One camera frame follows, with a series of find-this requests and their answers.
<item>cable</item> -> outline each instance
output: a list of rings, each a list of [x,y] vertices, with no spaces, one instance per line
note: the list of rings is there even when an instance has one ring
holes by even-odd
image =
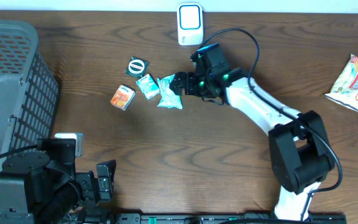
[[[305,212],[306,212],[306,208],[308,207],[308,204],[310,202],[310,199],[312,198],[313,194],[314,193],[318,193],[318,192],[327,192],[327,191],[330,191],[330,190],[334,190],[336,188],[338,188],[342,182],[342,178],[343,178],[343,173],[342,173],[342,166],[341,166],[341,163],[339,162],[339,159],[337,157],[337,155],[335,154],[335,152],[333,151],[333,149],[331,148],[331,146],[329,146],[329,144],[311,127],[303,124],[303,122],[301,122],[299,119],[295,118],[294,116],[286,113],[283,108],[279,108],[277,106],[275,106],[273,103],[271,103],[269,100],[266,100],[263,96],[261,96],[257,91],[254,90],[254,86],[251,85],[251,78],[252,78],[252,72],[255,70],[255,67],[258,63],[258,60],[259,60],[259,44],[258,42],[256,41],[255,37],[248,33],[247,31],[243,30],[243,29],[239,29],[239,28],[228,28],[228,29],[223,29],[223,30],[220,30],[220,31],[217,31],[216,33],[212,34],[211,36],[209,36],[201,45],[200,45],[200,48],[202,48],[206,43],[208,43],[208,41],[218,35],[218,34],[221,34],[223,32],[227,32],[227,31],[239,31],[239,32],[243,32],[245,34],[247,34],[254,42],[255,42],[255,46],[256,46],[256,49],[257,49],[257,55],[256,55],[256,59],[255,59],[255,62],[254,64],[252,65],[251,69],[249,70],[249,73],[248,73],[248,86],[250,88],[250,90],[258,97],[260,98],[263,102],[265,102],[266,104],[268,104],[269,106],[271,106],[273,109],[277,110],[280,114],[286,116],[287,118],[290,118],[292,119],[294,122],[296,122],[298,125],[302,126],[305,130],[307,130],[308,132],[310,132],[314,137],[316,137],[318,140],[320,140],[327,148],[328,152],[333,156],[334,160],[335,160],[335,164],[337,165],[337,169],[338,169],[338,180],[337,182],[332,185],[331,187],[326,187],[326,188],[323,188],[323,189],[314,189],[314,190],[310,190],[310,192],[308,193],[308,198],[306,199],[306,203],[305,205],[303,206],[303,211],[301,213],[301,220],[303,220],[303,216],[305,215]]]
[[[37,147],[37,145],[25,146],[25,147],[22,147],[22,148],[19,148],[19,149],[15,149],[15,150],[12,150],[12,151],[9,151],[9,152],[5,152],[5,153],[2,153],[0,155],[0,159],[3,158],[3,157],[11,156],[11,155],[13,155],[15,153],[19,153],[19,152],[26,151],[26,150],[29,150],[29,149],[34,149],[36,147]]]
[[[221,222],[219,224],[237,224],[237,223],[286,223],[286,224],[317,224],[314,222],[303,222],[303,221],[294,221],[294,220],[279,220],[279,219],[266,219],[266,218],[244,218],[238,220],[230,220],[226,222]]]

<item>device screen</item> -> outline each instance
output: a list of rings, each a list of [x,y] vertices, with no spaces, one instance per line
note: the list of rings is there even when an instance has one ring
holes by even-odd
[[[180,27],[182,29],[200,28],[200,9],[198,6],[182,6],[180,12]]]

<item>green component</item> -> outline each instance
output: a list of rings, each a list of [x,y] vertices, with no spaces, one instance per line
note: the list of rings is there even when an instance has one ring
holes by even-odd
[[[149,218],[149,224],[157,224],[157,218]]]

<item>wood grain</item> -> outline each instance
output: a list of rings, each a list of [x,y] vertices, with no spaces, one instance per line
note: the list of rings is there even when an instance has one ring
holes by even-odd
[[[196,47],[177,43],[171,12],[0,11],[0,19],[31,23],[51,71],[62,79],[54,132],[85,135],[79,171],[116,159],[112,206],[145,213],[272,210],[279,184],[270,167],[267,137],[246,116],[228,106],[183,96],[183,110],[158,108],[124,74],[131,56],[150,62],[149,72],[165,77],[192,71]],[[205,13],[205,36],[240,27],[259,41],[255,79],[274,97],[300,111],[315,110],[341,159],[339,189],[321,193],[313,212],[342,212],[358,223],[358,113],[327,100],[349,60],[358,56],[358,15]],[[224,34],[220,42],[233,66],[249,69],[254,44],[244,35]],[[135,88],[127,111],[109,100],[117,87]],[[336,181],[332,171],[323,186]]]

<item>small package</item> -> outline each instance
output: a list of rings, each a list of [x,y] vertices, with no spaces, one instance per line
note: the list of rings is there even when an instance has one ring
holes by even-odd
[[[135,91],[131,88],[120,85],[116,94],[111,98],[110,103],[122,110],[126,110],[129,103],[131,103],[132,99],[135,97]]]
[[[335,103],[358,112],[358,57],[351,55],[331,91],[325,95]]]
[[[150,74],[147,74],[143,76],[140,80],[137,80],[136,84],[137,86],[139,86],[144,96],[146,96],[147,100],[153,98],[155,95],[160,93],[157,84],[155,84]]]
[[[131,61],[129,61],[129,65],[127,70],[125,70],[125,74],[136,78],[142,78],[144,74],[146,74],[148,67],[148,61],[136,57],[131,57]]]
[[[163,79],[157,79],[158,87],[160,88],[161,101],[157,105],[159,107],[166,108],[178,108],[182,109],[180,96],[177,96],[170,88],[169,84],[172,82],[175,74],[167,76]]]

